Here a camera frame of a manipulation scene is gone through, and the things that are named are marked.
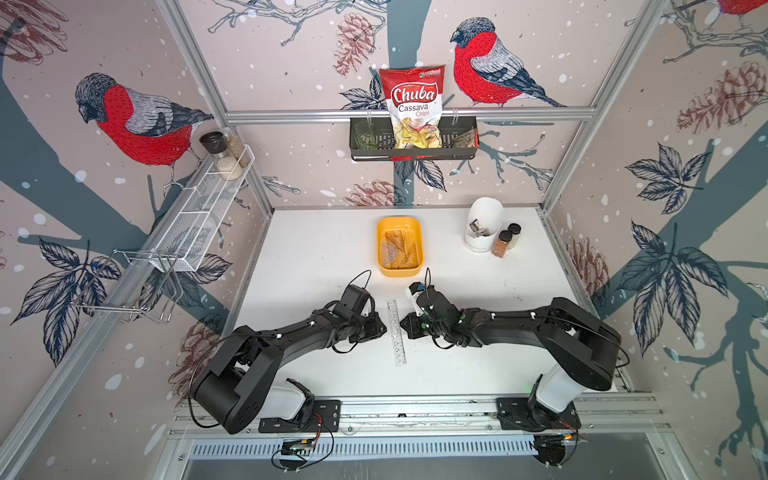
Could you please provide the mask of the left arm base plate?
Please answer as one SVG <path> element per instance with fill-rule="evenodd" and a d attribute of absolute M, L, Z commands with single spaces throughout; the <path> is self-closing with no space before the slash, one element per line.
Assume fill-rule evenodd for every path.
<path fill-rule="evenodd" d="M 342 402 L 338 399 L 306 400 L 296 415 L 288 420 L 264 418 L 258 423 L 259 433 L 316 433 L 327 428 L 336 433 Z"/>

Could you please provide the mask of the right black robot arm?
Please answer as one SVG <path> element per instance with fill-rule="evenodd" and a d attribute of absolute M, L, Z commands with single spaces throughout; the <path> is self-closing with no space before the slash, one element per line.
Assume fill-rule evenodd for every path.
<path fill-rule="evenodd" d="M 556 365 L 534 383 L 528 409 L 550 415 L 564 412 L 586 390 L 610 390 L 621 351 L 615 329 L 564 297 L 532 310 L 490 311 L 460 310 L 440 293 L 421 293 L 400 326 L 410 339 L 441 338 L 449 347 L 510 344 L 546 350 Z"/>

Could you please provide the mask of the clear shape stencil ruler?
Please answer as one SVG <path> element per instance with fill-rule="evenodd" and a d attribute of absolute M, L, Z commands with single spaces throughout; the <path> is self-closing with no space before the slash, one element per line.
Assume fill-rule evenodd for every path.
<path fill-rule="evenodd" d="M 397 302 L 394 299 L 387 301 L 387 311 L 392 348 L 397 366 L 404 366 L 407 363 L 405 348 L 402 339 L 402 330 L 400 327 L 400 317 L 397 308 Z"/>

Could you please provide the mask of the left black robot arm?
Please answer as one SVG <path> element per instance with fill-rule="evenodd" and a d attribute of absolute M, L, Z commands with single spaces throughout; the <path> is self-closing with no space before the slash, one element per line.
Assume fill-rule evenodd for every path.
<path fill-rule="evenodd" d="M 279 329 L 239 327 L 220 342 L 204 368 L 195 369 L 188 399 L 236 434 L 257 418 L 283 365 L 344 340 L 357 345 L 386 332 L 377 312 L 361 315 L 345 307 L 339 312 L 321 308 Z"/>

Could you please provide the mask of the pink triangle set square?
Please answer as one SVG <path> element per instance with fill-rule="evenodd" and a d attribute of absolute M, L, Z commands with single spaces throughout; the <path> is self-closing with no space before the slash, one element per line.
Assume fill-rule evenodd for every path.
<path fill-rule="evenodd" d="M 419 265 L 418 248 L 414 236 L 409 231 L 398 231 L 393 235 L 397 254 L 392 263 L 395 269 L 413 269 Z"/>

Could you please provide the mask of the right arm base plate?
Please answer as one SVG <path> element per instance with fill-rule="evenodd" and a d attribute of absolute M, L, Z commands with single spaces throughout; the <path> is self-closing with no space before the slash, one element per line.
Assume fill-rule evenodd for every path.
<path fill-rule="evenodd" d="M 503 430 L 540 433 L 546 430 L 581 428 L 573 402 L 557 413 L 541 406 L 535 399 L 515 395 L 495 399 L 496 418 Z"/>

